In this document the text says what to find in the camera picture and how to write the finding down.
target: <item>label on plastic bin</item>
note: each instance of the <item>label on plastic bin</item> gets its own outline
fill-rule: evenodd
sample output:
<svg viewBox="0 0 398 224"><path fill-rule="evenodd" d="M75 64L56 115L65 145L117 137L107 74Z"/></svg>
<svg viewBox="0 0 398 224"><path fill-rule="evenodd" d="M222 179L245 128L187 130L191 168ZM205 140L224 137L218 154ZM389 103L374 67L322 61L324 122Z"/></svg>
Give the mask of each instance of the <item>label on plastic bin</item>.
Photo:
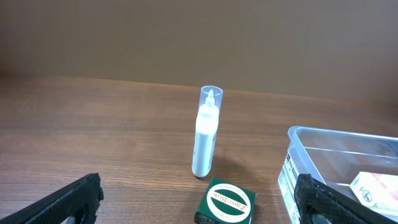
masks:
<svg viewBox="0 0 398 224"><path fill-rule="evenodd" d="M298 176L297 167L290 155L287 154L282 171L279 174L278 184L293 224L300 224L300 214L294 200L294 188Z"/></svg>

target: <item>spray bottle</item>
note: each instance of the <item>spray bottle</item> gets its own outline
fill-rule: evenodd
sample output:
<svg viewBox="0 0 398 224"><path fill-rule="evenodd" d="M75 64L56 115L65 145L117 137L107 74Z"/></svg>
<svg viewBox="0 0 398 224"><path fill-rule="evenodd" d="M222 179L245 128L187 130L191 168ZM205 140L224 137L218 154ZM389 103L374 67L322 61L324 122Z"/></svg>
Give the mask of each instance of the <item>spray bottle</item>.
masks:
<svg viewBox="0 0 398 224"><path fill-rule="evenodd" d="M192 159L192 172L196 177L205 177L211 169L222 99L222 89L201 88Z"/></svg>

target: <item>gray wall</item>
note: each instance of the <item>gray wall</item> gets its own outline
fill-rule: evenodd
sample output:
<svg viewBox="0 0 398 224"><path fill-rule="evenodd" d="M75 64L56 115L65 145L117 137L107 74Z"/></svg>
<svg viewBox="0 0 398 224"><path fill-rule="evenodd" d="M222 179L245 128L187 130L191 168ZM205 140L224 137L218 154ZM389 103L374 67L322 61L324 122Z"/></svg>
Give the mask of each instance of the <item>gray wall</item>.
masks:
<svg viewBox="0 0 398 224"><path fill-rule="evenodd" d="M396 0L2 0L0 69L398 102Z"/></svg>

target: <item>wooden table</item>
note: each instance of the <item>wooden table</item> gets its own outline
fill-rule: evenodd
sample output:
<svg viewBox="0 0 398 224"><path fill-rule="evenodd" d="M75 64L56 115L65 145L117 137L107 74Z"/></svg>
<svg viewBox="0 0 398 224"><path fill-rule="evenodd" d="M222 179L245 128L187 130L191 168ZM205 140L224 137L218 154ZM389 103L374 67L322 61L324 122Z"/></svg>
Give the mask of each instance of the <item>wooden table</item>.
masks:
<svg viewBox="0 0 398 224"><path fill-rule="evenodd" d="M277 186L293 125L398 135L398 108L225 90L213 168L191 172L200 89L68 77L0 79L0 218L99 172L97 223L193 223L215 175L288 223Z"/></svg>

